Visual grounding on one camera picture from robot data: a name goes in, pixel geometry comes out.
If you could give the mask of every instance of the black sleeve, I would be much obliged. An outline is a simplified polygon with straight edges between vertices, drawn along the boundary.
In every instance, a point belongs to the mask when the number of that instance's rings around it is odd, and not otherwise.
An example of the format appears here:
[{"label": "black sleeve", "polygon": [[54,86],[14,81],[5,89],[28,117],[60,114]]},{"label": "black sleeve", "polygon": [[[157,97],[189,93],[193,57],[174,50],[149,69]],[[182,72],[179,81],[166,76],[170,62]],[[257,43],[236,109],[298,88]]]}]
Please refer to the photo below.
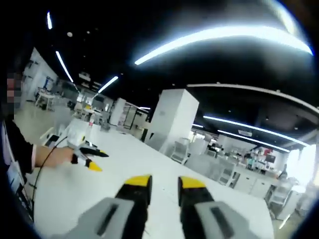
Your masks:
[{"label": "black sleeve", "polygon": [[24,140],[20,129],[12,120],[6,119],[5,127],[13,156],[19,162],[22,174],[31,173],[33,144]]}]

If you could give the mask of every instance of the white desk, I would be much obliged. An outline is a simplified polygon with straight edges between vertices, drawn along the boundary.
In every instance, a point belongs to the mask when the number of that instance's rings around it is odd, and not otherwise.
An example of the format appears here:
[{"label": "white desk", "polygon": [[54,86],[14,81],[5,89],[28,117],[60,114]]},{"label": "white desk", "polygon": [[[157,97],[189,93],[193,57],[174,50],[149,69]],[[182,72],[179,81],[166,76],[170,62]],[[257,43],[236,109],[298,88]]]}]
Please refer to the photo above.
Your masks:
[{"label": "white desk", "polygon": [[[71,123],[85,131],[87,122]],[[65,163],[43,168],[35,195],[35,227],[48,237],[77,225],[79,216],[105,197],[114,197],[132,176],[152,174],[152,199],[143,238],[183,239],[178,207],[177,178],[185,175],[203,181],[216,201],[223,201],[249,221],[260,238],[273,239],[272,221],[264,200],[222,186],[164,156],[131,135],[101,132],[93,125],[91,141],[110,157],[95,157],[103,172]]]},{"label": "white desk", "polygon": [[93,109],[84,108],[83,110],[84,110],[86,113],[89,113],[89,114],[95,114],[95,115],[97,115],[97,116],[102,116],[102,114],[101,114],[100,112],[97,112],[97,111],[95,111],[95,110],[93,110]]},{"label": "white desk", "polygon": [[36,102],[34,104],[35,108],[38,106],[41,98],[46,98],[47,99],[46,110],[48,110],[49,101],[51,101],[51,103],[52,103],[52,100],[54,100],[55,95],[47,94],[47,93],[42,92],[42,91],[39,91],[38,93],[39,93],[38,99],[36,100]]},{"label": "white desk", "polygon": [[265,198],[270,187],[277,186],[279,183],[276,178],[267,177],[243,167],[237,166],[234,171],[240,174],[234,189],[258,198]]}]

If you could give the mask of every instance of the computer monitor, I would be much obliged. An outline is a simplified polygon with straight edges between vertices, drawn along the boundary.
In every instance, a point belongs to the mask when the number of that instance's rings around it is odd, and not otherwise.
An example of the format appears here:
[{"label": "computer monitor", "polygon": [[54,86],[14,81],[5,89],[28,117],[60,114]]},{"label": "computer monitor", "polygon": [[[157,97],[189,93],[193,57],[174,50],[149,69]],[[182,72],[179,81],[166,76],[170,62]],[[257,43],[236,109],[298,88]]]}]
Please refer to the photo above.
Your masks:
[{"label": "computer monitor", "polygon": [[273,155],[267,155],[265,160],[266,160],[267,162],[274,163],[274,162],[275,162],[275,159],[276,159],[275,156],[273,156]]}]

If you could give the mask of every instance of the black cable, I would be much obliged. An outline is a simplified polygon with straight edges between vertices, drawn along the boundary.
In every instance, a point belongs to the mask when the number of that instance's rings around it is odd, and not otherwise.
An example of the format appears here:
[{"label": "black cable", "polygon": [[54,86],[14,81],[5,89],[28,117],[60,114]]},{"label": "black cable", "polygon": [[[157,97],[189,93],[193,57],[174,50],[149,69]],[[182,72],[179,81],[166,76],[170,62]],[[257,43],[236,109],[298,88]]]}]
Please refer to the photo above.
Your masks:
[{"label": "black cable", "polygon": [[39,172],[38,172],[38,175],[37,175],[37,177],[36,177],[36,179],[35,179],[34,189],[33,189],[33,194],[32,194],[32,201],[31,201],[31,203],[32,203],[32,220],[33,220],[33,221],[34,221],[34,192],[35,192],[35,190],[36,190],[36,183],[38,182],[38,178],[39,178],[39,176],[40,176],[40,172],[41,172],[41,170],[42,170],[42,168],[43,168],[45,162],[46,162],[47,159],[49,158],[50,154],[51,154],[51,153],[55,150],[55,148],[56,148],[63,140],[65,140],[66,138],[67,138],[67,136],[64,137],[60,142],[58,142],[58,143],[52,148],[52,150],[49,152],[48,156],[46,157],[46,159],[45,159],[44,162],[42,163],[42,165],[41,165],[41,167],[40,167],[40,170],[39,170]]}]

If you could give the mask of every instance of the pillar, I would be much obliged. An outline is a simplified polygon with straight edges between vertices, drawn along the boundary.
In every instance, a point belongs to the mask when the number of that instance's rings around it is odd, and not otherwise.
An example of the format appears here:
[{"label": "pillar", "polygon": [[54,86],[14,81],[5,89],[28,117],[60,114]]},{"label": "pillar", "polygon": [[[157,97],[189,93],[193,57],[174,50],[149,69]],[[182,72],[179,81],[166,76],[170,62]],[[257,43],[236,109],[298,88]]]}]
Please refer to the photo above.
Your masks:
[{"label": "pillar", "polygon": [[149,126],[146,142],[152,133],[166,136],[160,152],[181,137],[188,138],[199,102],[185,89],[163,90]]},{"label": "pillar", "polygon": [[118,125],[120,118],[122,116],[124,106],[125,106],[125,100],[122,98],[118,98],[118,100],[115,103],[115,107],[112,110],[111,118],[110,118],[110,124]]}]

